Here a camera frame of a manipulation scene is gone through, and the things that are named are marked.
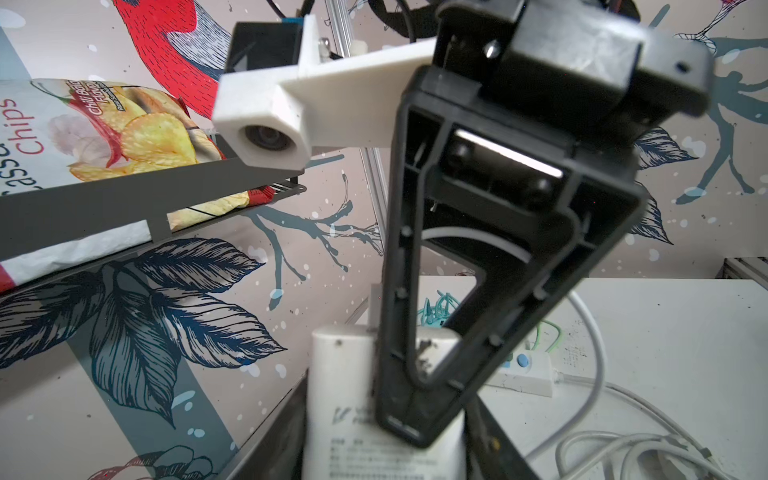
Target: camera lens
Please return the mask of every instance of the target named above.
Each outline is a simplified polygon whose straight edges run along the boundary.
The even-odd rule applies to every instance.
[[[246,138],[257,147],[270,151],[283,151],[293,145],[293,141],[283,132],[264,125],[245,127]]]

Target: potato chip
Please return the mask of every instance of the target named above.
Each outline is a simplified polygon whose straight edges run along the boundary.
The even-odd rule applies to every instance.
[[[219,152],[219,149],[216,148],[216,145],[214,145],[212,141],[210,141],[210,138],[208,138],[205,132],[203,132],[200,128],[193,128],[191,130],[187,130],[187,132],[190,135],[192,147],[194,147],[194,152],[197,156],[198,162],[203,163],[221,160],[221,153]]]
[[[247,192],[229,195],[227,197],[211,200],[204,204],[193,205],[195,210],[184,208],[168,214],[170,230],[175,232],[187,228],[199,222],[219,217],[235,208],[247,207],[250,198]]]
[[[126,125],[131,120],[145,115],[147,112],[141,107],[136,105],[133,101],[124,97],[123,95],[113,92],[114,96],[120,101],[125,111],[119,111],[112,101],[105,104],[99,104],[101,106],[101,116],[99,117],[105,124],[109,125],[112,130],[116,132],[122,132]]]
[[[78,179],[84,182],[90,182],[93,180],[104,180],[106,178],[122,177],[127,172],[126,167],[122,168],[105,168],[95,167],[83,162],[77,162],[69,166],[71,174],[75,175]]]
[[[147,113],[168,113],[184,124],[185,128],[197,127],[184,112],[184,109],[173,98],[162,91],[153,88],[129,87],[121,88],[121,93],[144,107]]]
[[[197,163],[187,130],[171,114],[135,118],[123,130],[121,147],[126,157],[164,167]]]
[[[132,161],[123,168],[128,174],[142,174],[144,172],[154,172],[157,170],[165,170],[166,168],[173,168],[173,167],[166,167],[164,165],[151,164],[149,162]]]

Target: chip bag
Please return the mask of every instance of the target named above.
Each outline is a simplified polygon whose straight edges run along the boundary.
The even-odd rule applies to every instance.
[[[184,104],[152,88],[103,81],[0,81],[0,115],[0,195],[223,160]],[[179,230],[267,203],[273,195],[267,186],[191,205],[170,212],[168,223]],[[0,292],[146,241],[145,225],[125,226],[3,260]]]

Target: metal screw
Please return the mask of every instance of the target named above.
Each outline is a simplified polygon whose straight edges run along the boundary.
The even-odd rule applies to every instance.
[[[488,60],[493,60],[502,52],[502,46],[498,43],[498,40],[491,40],[485,44],[485,47],[482,48],[482,52]]]
[[[488,446],[491,447],[491,450],[494,452],[498,452],[502,449],[502,443],[496,437],[491,437],[488,440]]]
[[[536,177],[528,180],[523,187],[523,204],[528,208],[537,208],[552,198],[554,187],[546,178]]]
[[[331,42],[328,38],[321,38],[317,41],[318,44],[318,50],[320,50],[320,57],[323,58],[323,60],[328,60],[331,56]]]
[[[488,343],[490,343],[492,346],[499,347],[504,343],[504,340],[502,340],[499,335],[493,333],[488,337]]]
[[[462,141],[454,141],[448,149],[448,165],[463,168],[472,161],[472,147]]]

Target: power strip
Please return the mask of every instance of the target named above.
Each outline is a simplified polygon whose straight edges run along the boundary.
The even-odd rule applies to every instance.
[[[551,397],[554,371],[549,354],[544,350],[514,351],[511,360],[498,367],[485,384]]]

